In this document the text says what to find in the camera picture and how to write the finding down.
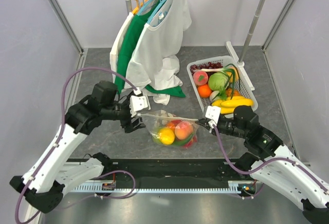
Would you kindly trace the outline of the red apple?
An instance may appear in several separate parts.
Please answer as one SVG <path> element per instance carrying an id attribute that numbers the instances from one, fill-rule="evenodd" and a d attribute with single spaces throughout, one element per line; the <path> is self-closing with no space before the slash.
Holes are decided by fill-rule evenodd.
<path id="1" fill-rule="evenodd" d="M 194 135 L 189 142 L 187 142 L 183 147 L 184 148 L 190 148 L 195 143 L 197 143 L 197 135 Z"/>

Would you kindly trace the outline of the peach with green leaf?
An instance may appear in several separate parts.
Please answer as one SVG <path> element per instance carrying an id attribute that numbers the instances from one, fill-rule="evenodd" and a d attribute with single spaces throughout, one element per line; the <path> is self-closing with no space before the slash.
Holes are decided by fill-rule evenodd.
<path id="1" fill-rule="evenodd" d="M 179 140 L 187 139 L 192 133 L 194 129 L 190 122 L 181 121 L 175 127 L 175 136 Z"/>

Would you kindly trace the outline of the green cucumber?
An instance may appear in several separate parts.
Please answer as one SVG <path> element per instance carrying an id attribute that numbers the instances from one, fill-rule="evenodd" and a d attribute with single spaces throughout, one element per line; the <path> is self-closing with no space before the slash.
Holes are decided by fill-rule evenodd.
<path id="1" fill-rule="evenodd" d="M 195 133 L 191 133 L 187 138 L 181 140 L 176 137 L 174 142 L 172 143 L 172 146 L 184 146 L 185 144 L 189 143 L 194 136 Z"/>

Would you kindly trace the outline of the orange fruit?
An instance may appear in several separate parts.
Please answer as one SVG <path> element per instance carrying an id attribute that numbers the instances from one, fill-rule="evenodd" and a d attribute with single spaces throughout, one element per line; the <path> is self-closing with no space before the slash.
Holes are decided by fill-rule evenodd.
<path id="1" fill-rule="evenodd" d="M 208 84 L 199 86 L 197 91 L 201 98 L 208 98 L 213 92 Z"/>

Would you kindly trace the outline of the clear zip top bag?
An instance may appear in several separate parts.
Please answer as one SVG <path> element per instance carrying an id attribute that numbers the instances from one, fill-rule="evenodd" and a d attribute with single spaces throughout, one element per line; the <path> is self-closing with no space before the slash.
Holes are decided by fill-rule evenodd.
<path id="1" fill-rule="evenodd" d="M 190 122 L 193 126 L 194 129 L 193 133 L 195 133 L 195 135 L 197 135 L 197 130 L 199 128 L 199 126 L 195 123 L 195 121 L 197 121 L 196 119 L 179 117 L 172 113 L 166 112 L 164 110 L 157 110 L 145 114 L 139 114 L 138 117 L 142 119 L 143 124 L 146 126 L 151 137 L 153 135 L 158 136 L 159 130 L 164 127 L 170 128 L 173 132 L 175 132 L 176 125 L 181 121 Z M 159 144 L 159 145 L 167 146 L 167 147 L 184 148 L 183 146 L 172 146 L 172 145 L 164 145 L 164 144 Z"/>

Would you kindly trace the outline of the yellow lemon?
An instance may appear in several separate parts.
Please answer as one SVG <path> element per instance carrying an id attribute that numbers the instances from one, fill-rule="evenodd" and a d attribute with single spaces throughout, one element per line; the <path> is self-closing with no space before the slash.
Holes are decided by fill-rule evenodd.
<path id="1" fill-rule="evenodd" d="M 170 128 L 164 127 L 159 130 L 158 139 L 164 145 L 171 145 L 175 141 L 175 134 Z"/>

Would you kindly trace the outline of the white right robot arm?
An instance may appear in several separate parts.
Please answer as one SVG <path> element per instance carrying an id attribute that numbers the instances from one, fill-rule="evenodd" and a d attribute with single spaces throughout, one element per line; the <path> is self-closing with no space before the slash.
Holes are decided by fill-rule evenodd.
<path id="1" fill-rule="evenodd" d="M 303 164 L 283 141 L 259 123 L 249 106 L 234 109 L 226 118 L 217 106 L 208 106 L 196 123 L 216 137 L 244 139 L 247 152 L 236 163 L 224 153 L 227 164 L 240 179 L 251 177 L 293 202 L 310 223 L 328 223 L 328 183 Z"/>

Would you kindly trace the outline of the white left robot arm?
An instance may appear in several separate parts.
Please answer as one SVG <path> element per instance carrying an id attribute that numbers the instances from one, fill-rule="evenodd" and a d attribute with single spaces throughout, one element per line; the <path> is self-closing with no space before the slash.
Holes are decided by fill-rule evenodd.
<path id="1" fill-rule="evenodd" d="M 115 99 L 118 87 L 112 82 L 97 83 L 90 95 L 71 106 L 64 123 L 34 166 L 23 176 L 14 176 L 10 185 L 42 213 L 54 210 L 63 197 L 87 180 L 109 179 L 113 173 L 110 158 L 96 153 L 86 162 L 61 173 L 73 151 L 104 120 L 119 121 L 125 133 L 144 128 L 137 113 L 150 109 L 149 100 L 140 89 L 133 90 L 123 102 Z"/>

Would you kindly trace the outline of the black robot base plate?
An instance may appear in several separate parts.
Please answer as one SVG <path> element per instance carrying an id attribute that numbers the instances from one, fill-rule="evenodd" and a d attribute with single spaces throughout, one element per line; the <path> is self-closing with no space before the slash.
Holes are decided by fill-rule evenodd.
<path id="1" fill-rule="evenodd" d="M 102 153 L 86 154 L 69 162 L 86 162 L 97 158 L 105 162 L 104 173 L 127 171 L 136 186 L 214 186 L 226 187 L 229 181 L 253 182 L 249 175 L 234 171 L 224 159 L 111 159 Z"/>

